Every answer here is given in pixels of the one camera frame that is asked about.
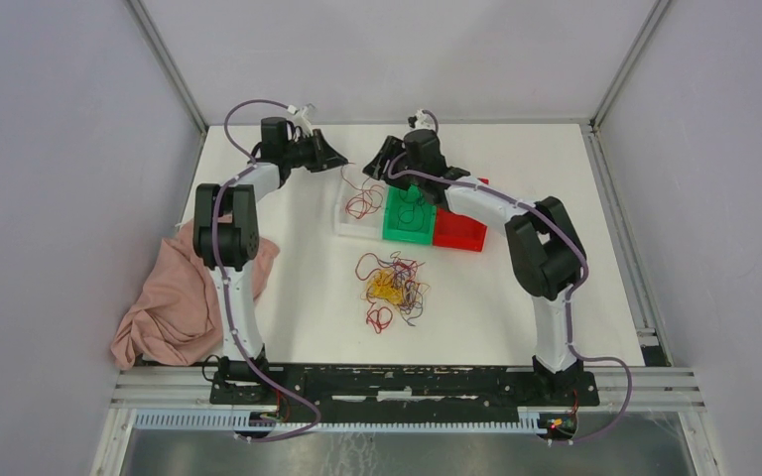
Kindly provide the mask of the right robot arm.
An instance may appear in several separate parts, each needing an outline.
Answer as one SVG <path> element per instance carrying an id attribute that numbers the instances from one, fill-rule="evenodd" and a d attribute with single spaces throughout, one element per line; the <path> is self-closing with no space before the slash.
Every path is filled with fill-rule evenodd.
<path id="1" fill-rule="evenodd" d="M 505 237 L 514 277 L 534 305 L 534 393 L 547 405 L 567 398 L 583 373 L 572 298 L 587 279 L 588 263 L 565 205 L 553 196 L 535 202 L 514 198 L 448 165 L 431 129 L 387 137 L 363 172 L 401 190 L 414 186 L 428 203 Z"/>

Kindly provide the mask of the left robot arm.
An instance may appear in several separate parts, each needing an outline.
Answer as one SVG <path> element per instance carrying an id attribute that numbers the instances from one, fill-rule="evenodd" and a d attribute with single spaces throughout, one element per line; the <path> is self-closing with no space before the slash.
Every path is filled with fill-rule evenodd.
<path id="1" fill-rule="evenodd" d="M 343 167 L 347 158 L 317 128 L 268 117 L 253 160 L 225 183 L 202 183 L 194 195 L 192 244 L 209 270 L 220 310 L 223 379 L 234 381 L 249 403 L 265 401 L 273 388 L 266 347 L 255 316 L 254 265 L 261 248 L 257 203 L 277 191 L 295 169 L 310 173 Z"/>

